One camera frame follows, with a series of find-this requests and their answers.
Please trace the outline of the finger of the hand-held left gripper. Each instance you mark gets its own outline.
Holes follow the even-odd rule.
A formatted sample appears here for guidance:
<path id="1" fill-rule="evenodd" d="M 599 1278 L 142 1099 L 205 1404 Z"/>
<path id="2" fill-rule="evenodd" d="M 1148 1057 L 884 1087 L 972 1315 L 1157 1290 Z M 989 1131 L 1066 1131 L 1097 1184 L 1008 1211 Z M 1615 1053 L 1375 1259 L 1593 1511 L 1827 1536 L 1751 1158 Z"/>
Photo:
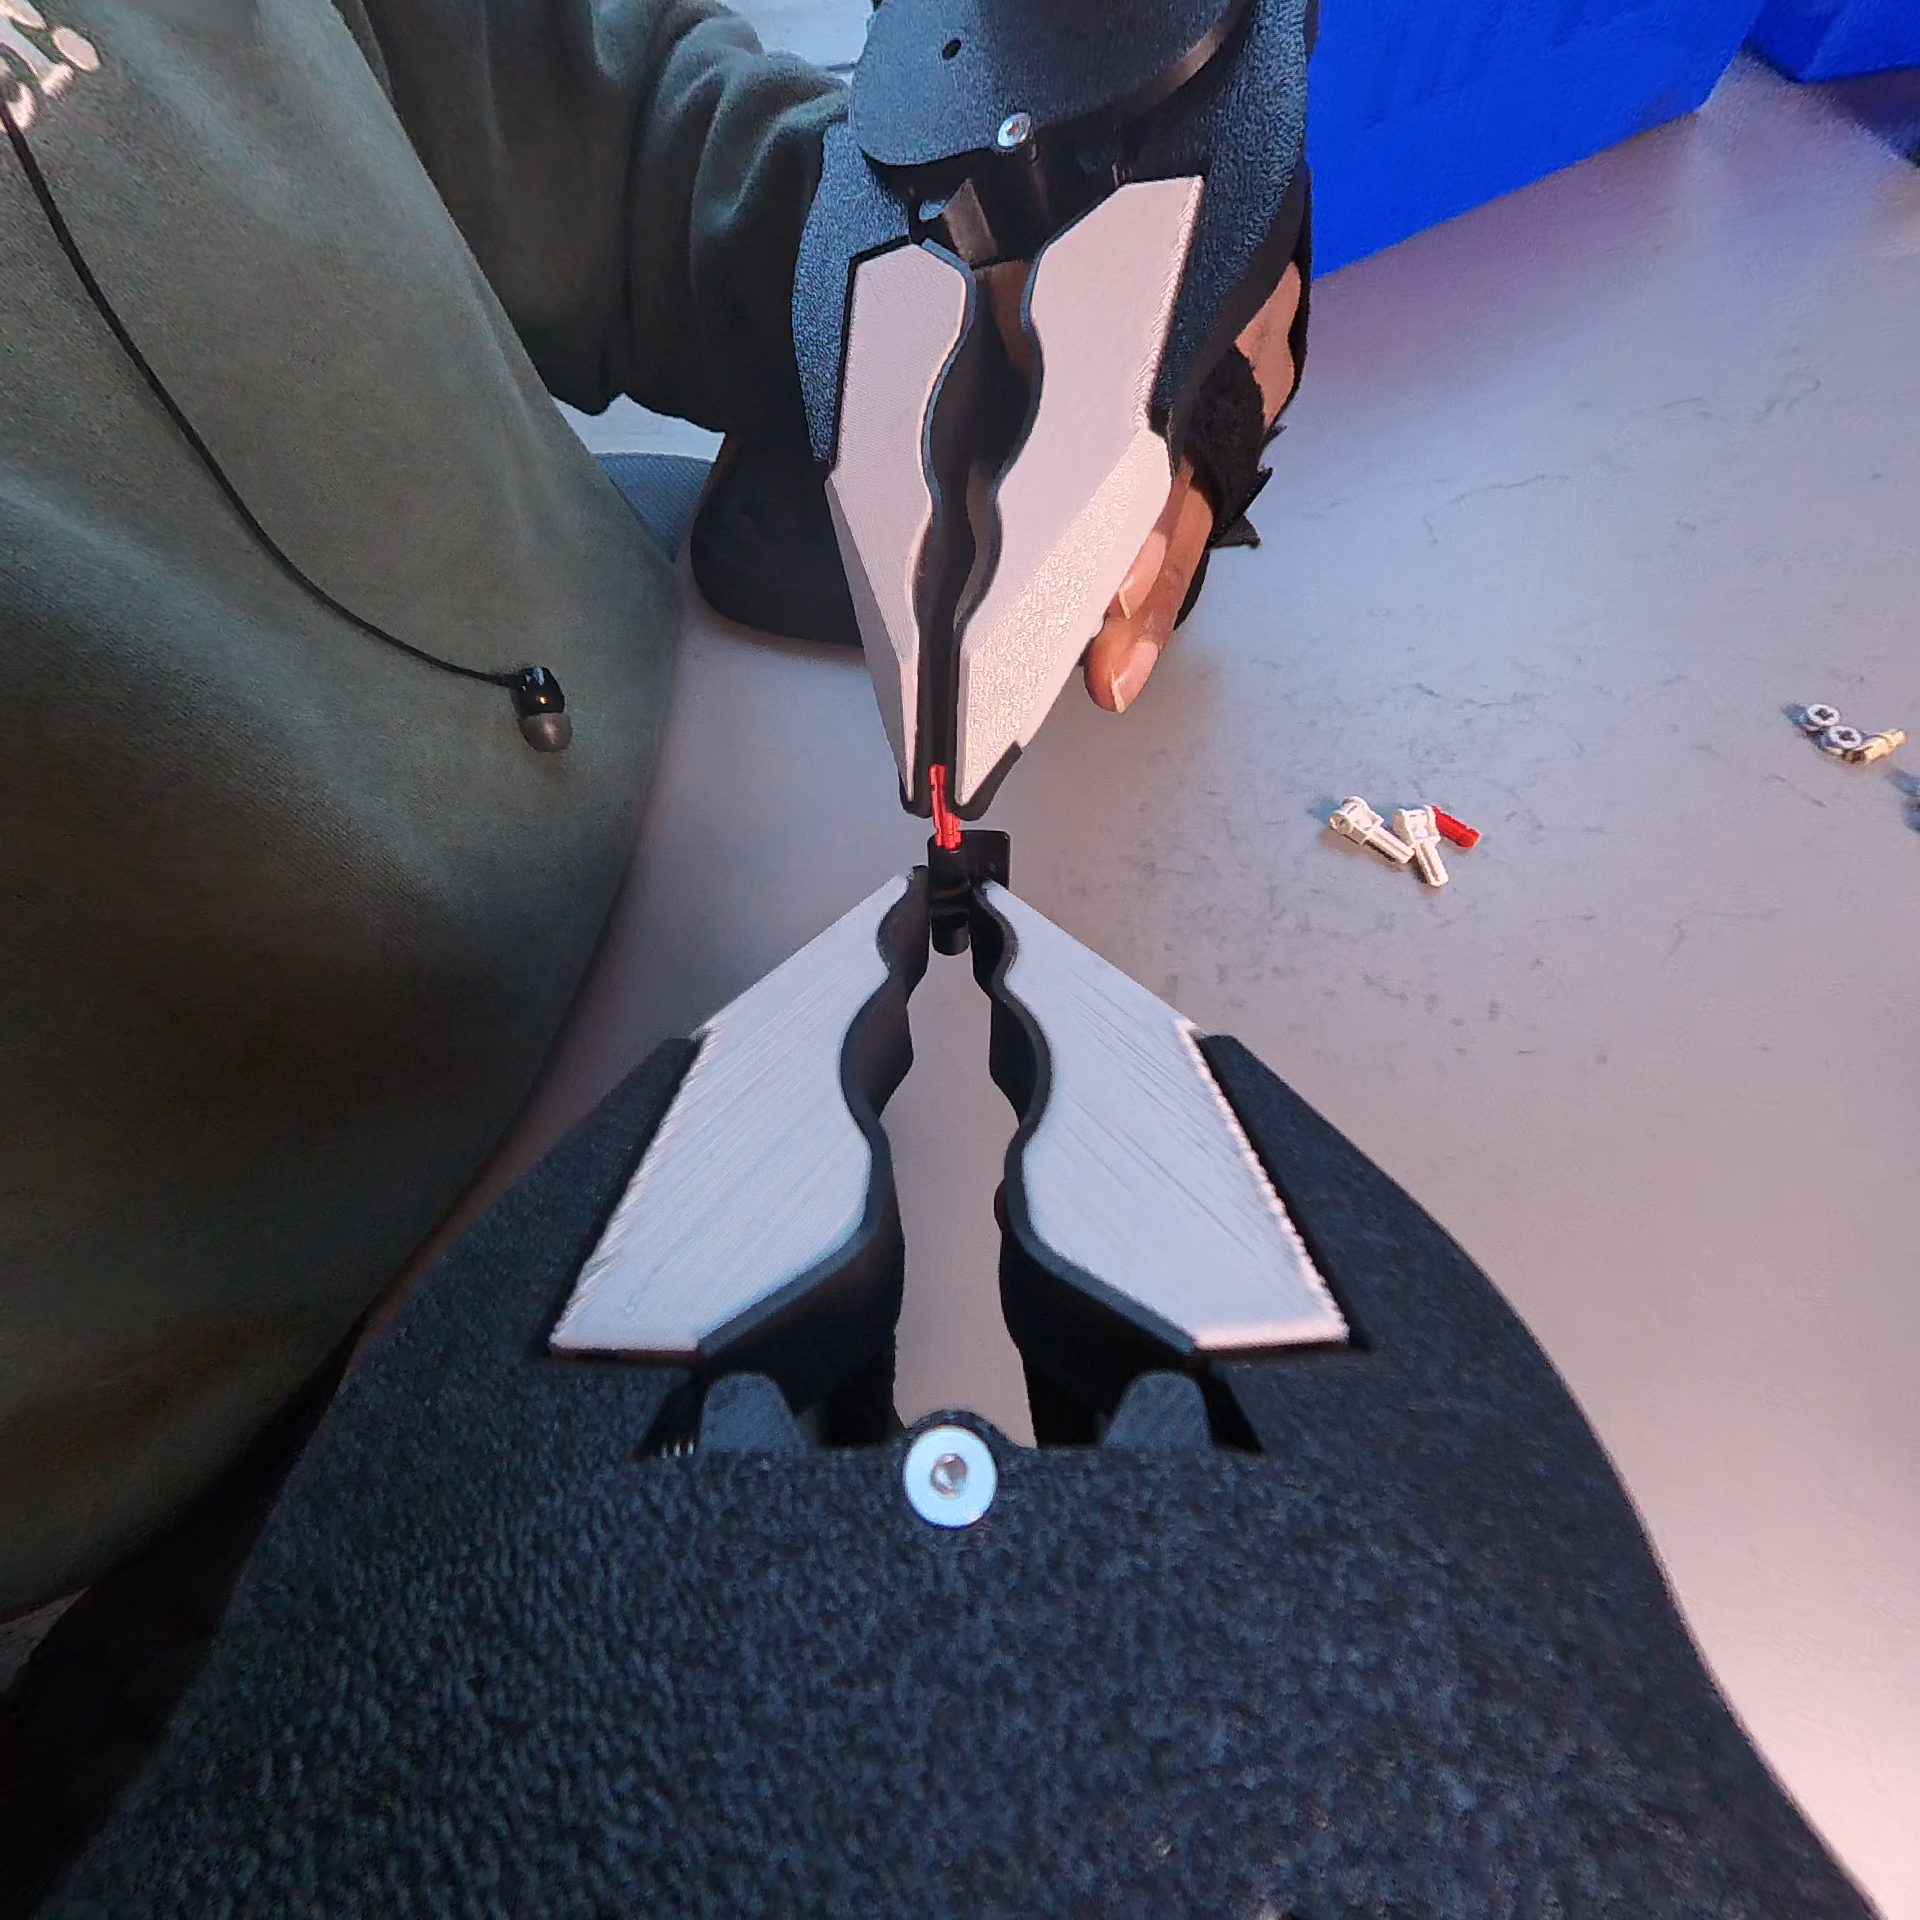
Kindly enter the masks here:
<path id="1" fill-rule="evenodd" d="M 1032 741 L 1164 513 L 1173 456 L 1148 407 L 1198 197 L 1198 177 L 1126 184 L 1026 279 L 1032 412 L 992 485 L 994 558 L 957 633 L 955 811 Z"/>
<path id="2" fill-rule="evenodd" d="M 908 808 L 920 804 L 914 592 L 934 518 L 924 424 L 967 312 L 969 274 L 938 247 L 889 249 L 850 270 L 827 502 Z"/>

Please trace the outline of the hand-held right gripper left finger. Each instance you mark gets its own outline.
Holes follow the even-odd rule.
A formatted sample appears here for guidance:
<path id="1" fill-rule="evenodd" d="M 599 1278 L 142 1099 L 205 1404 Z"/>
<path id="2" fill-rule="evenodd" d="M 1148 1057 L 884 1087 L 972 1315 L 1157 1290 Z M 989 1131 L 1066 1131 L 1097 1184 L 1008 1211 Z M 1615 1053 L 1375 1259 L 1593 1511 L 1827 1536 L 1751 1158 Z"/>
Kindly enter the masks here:
<path id="1" fill-rule="evenodd" d="M 899 1202 L 928 876 L 895 876 L 731 999 L 583 1262 L 549 1353 L 767 1372 L 831 1447 L 899 1430 Z"/>

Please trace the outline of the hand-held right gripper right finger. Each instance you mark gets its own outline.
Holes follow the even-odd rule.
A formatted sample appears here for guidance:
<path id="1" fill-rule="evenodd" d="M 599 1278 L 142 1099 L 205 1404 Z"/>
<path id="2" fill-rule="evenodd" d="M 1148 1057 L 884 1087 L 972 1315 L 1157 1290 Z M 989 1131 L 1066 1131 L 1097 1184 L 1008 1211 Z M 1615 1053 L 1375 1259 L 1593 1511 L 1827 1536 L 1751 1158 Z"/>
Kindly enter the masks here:
<path id="1" fill-rule="evenodd" d="M 997 883 L 969 913 L 1016 1112 L 1002 1313 L 1034 1436 L 1089 1443 L 1142 1372 L 1341 1348 L 1349 1323 L 1187 1015 Z"/>

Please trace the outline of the black lego connector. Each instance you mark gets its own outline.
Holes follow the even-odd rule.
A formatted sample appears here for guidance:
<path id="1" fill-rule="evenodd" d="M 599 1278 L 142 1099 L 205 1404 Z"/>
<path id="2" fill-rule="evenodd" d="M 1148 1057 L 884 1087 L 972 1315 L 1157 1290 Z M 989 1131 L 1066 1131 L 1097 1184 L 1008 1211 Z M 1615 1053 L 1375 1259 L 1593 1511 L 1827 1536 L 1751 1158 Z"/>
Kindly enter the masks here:
<path id="1" fill-rule="evenodd" d="M 1009 883 L 1009 832 L 960 829 L 953 845 L 941 835 L 928 838 L 928 938 L 934 952 L 967 952 L 972 901 L 989 883 Z"/>

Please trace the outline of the cluster of small lego pieces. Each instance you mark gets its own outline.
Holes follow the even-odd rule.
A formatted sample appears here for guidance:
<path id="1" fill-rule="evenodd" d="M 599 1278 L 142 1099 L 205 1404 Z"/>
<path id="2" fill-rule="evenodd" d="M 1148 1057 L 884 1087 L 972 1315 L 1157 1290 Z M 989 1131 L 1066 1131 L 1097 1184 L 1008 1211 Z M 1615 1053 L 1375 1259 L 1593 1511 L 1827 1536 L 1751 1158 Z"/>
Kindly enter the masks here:
<path id="1" fill-rule="evenodd" d="M 1792 702 L 1783 710 L 1816 754 L 1853 770 L 1877 770 L 1895 787 L 1905 823 L 1917 829 L 1917 761 L 1905 756 L 1905 728 L 1860 728 L 1827 702 Z"/>

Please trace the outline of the person's left hand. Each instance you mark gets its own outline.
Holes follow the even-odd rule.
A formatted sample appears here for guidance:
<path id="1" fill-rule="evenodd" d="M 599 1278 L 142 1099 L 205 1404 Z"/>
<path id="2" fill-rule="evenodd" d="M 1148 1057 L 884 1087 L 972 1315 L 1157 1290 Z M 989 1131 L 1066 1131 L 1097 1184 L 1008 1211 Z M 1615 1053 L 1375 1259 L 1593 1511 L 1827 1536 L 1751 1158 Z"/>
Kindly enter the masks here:
<path id="1" fill-rule="evenodd" d="M 1294 388 L 1296 354 L 1290 330 L 1302 302 L 1302 270 L 1290 261 L 1240 333 L 1235 347 L 1247 358 L 1261 384 L 1264 424 L 1272 426 Z M 1187 602 L 1187 588 L 1205 561 L 1211 541 L 1211 502 L 1197 485 L 1194 459 L 1181 459 L 1167 505 L 1128 565 L 1097 633 L 1082 654 L 1082 682 L 1100 710 L 1126 710 L 1142 682 L 1157 669 Z"/>

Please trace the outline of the black wrist rest pad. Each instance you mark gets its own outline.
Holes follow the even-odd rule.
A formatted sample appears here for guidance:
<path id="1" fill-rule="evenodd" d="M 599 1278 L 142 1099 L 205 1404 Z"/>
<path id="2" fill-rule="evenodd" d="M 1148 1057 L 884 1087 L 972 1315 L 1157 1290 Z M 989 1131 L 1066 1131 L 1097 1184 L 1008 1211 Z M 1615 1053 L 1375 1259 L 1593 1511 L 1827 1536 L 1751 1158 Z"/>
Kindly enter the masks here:
<path id="1" fill-rule="evenodd" d="M 804 437 L 731 434 L 690 528 L 690 566 L 726 618 L 804 644 L 861 646 L 850 592 Z"/>

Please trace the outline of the person's green sweatshirt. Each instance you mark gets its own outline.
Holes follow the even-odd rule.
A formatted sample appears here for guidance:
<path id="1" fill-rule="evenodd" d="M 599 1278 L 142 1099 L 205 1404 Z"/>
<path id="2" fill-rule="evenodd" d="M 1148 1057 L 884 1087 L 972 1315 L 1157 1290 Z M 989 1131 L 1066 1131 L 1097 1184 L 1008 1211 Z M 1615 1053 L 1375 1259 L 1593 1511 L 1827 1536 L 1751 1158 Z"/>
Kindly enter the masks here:
<path id="1" fill-rule="evenodd" d="M 668 561 L 561 420 L 341 4 L 7 20 L 3 1618 L 220 1476 L 458 1202 L 635 842 Z"/>

